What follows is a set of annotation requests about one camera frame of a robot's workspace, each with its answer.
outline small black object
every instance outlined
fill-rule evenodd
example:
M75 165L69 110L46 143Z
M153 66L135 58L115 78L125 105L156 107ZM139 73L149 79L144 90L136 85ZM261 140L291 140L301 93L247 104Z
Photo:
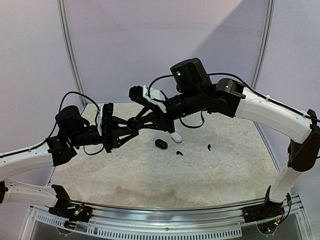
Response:
M166 143L165 141L163 141L161 139L155 140L154 143L155 143L155 146L159 149L166 150L168 148L168 143Z

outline white backdrop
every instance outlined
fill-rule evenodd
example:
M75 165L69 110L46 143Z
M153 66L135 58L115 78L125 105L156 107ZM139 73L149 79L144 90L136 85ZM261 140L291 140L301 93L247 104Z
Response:
M0 153L43 141L75 90L56 1L0 1ZM65 104L80 106L77 96ZM13 177L46 184L51 168ZM29 204L0 204L0 239L19 239Z
M320 118L320 1L275 2L270 36L257 90L294 108L313 109ZM286 162L289 138L262 127L275 161ZM301 175L295 188L315 240L320 239L320 161Z
M267 0L68 0L71 42L84 92L128 102L129 89L198 57L210 72L253 80ZM176 85L156 86L173 96Z

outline beige table surface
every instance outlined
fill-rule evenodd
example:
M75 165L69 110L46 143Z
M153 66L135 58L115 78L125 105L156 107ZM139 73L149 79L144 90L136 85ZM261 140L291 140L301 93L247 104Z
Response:
M115 103L113 115L128 119L141 108ZM89 104L82 116L94 124L95 114ZM112 153L88 156L81 148L70 162L55 168L51 183L62 185L73 200L130 207L193 208L264 197L278 173L254 123L203 115L205 124L198 129L175 121L180 144L167 132L143 129ZM201 123L199 113L183 120ZM156 139L166 141L168 149L155 147ZM86 151L100 148L87 146Z

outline table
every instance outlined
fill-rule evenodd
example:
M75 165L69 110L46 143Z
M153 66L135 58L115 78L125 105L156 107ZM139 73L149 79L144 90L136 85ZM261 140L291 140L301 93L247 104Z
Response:
M141 109L137 103L115 103L113 115L128 119ZM94 124L95 114L95 106L88 104L82 116ZM55 168L51 183L62 185L73 200L127 207L194 208L264 197L278 173L254 123L219 113L203 115L205 123L197 129L175 121L183 138L179 144L167 132L142 129L112 153L88 156L81 148ZM200 113L183 121L199 125ZM155 147L156 139L166 141L168 149Z

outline marble-patterned surface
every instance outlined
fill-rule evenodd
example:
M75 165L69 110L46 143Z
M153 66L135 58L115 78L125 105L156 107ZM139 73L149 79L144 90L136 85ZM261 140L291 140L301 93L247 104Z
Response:
M113 115L128 119L141 108L116 103ZM95 114L92 104L83 112L92 124ZM143 129L112 153L87 156L81 148L70 162L55 168L51 183L62 185L73 200L130 207L205 207L264 197L277 170L254 123L217 113L203 115L205 124L198 129L176 121L180 144L168 133ZM200 113L183 120L198 125ZM165 140L168 149L155 147L156 139ZM92 153L100 148L85 149Z

